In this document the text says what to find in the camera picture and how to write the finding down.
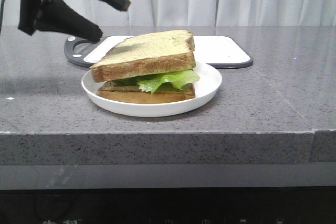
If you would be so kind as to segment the thick top bread slice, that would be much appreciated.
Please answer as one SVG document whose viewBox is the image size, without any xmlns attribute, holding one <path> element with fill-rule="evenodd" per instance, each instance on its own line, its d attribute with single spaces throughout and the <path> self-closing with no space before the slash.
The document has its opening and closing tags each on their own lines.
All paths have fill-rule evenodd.
<svg viewBox="0 0 336 224">
<path fill-rule="evenodd" d="M 192 70 L 196 66 L 194 50 L 189 30 L 142 34 L 112 47 L 90 69 L 95 82 Z"/>
</svg>

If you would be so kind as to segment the green lettuce leaf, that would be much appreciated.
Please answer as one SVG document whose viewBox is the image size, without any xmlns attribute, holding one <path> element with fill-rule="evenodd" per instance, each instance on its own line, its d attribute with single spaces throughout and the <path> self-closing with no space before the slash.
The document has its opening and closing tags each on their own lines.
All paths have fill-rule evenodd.
<svg viewBox="0 0 336 224">
<path fill-rule="evenodd" d="M 137 86 L 141 91 L 153 94 L 165 83 L 170 83 L 175 89 L 183 90 L 187 84 L 199 80 L 200 76 L 193 70 L 183 70 L 118 79 L 114 82 L 119 86 Z"/>
</svg>

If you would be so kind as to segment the thin bottom bread slice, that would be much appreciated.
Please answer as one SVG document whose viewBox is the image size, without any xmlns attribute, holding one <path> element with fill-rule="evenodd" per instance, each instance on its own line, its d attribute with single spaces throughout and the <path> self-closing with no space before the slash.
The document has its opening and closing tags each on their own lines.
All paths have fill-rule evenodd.
<svg viewBox="0 0 336 224">
<path fill-rule="evenodd" d="M 137 84 L 119 84 L 108 81 L 101 86 L 96 95 L 119 102 L 158 104 L 184 101 L 195 98 L 195 89 L 192 83 L 186 84 L 182 89 L 173 87 L 171 83 L 164 83 L 154 92 L 144 92 Z"/>
</svg>

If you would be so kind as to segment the light grey curtain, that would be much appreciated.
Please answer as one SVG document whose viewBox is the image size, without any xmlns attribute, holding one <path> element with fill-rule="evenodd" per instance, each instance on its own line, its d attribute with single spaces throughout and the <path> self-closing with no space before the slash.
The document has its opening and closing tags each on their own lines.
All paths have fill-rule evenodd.
<svg viewBox="0 0 336 224">
<path fill-rule="evenodd" d="M 335 0 L 64 0 L 99 26 L 334 26 Z"/>
</svg>

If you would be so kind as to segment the white cutting board grey rim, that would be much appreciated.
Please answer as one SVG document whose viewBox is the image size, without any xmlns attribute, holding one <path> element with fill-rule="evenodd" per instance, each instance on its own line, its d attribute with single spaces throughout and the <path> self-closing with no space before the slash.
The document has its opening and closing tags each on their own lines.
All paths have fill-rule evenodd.
<svg viewBox="0 0 336 224">
<path fill-rule="evenodd" d="M 127 35 L 103 37 L 98 43 L 92 43 L 80 37 L 70 36 L 64 44 L 65 56 L 75 65 L 90 67 L 104 57 L 113 46 L 129 37 Z M 244 68 L 253 64 L 253 59 L 229 37 L 196 35 L 194 44 L 195 60 L 217 69 Z"/>
</svg>

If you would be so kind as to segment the white round plate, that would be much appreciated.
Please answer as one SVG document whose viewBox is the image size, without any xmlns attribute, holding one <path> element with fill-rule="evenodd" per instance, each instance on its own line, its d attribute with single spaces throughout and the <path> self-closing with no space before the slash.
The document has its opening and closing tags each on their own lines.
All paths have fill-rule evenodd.
<svg viewBox="0 0 336 224">
<path fill-rule="evenodd" d="M 137 117 L 171 116 L 186 113 L 205 105 L 214 97 L 222 83 L 220 72 L 206 63 L 197 62 L 194 71 L 200 76 L 200 80 L 194 83 L 195 98 L 172 103 L 137 104 L 102 98 L 96 95 L 96 91 L 103 83 L 94 82 L 91 71 L 83 75 L 81 85 L 89 99 L 107 111 Z"/>
</svg>

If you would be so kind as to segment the black appliance control panel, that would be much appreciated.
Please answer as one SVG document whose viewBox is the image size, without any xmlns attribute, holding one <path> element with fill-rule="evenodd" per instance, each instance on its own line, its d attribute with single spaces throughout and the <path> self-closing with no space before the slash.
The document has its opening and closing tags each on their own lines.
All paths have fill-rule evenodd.
<svg viewBox="0 0 336 224">
<path fill-rule="evenodd" d="M 335 223 L 335 187 L 3 190 L 1 223 Z"/>
</svg>

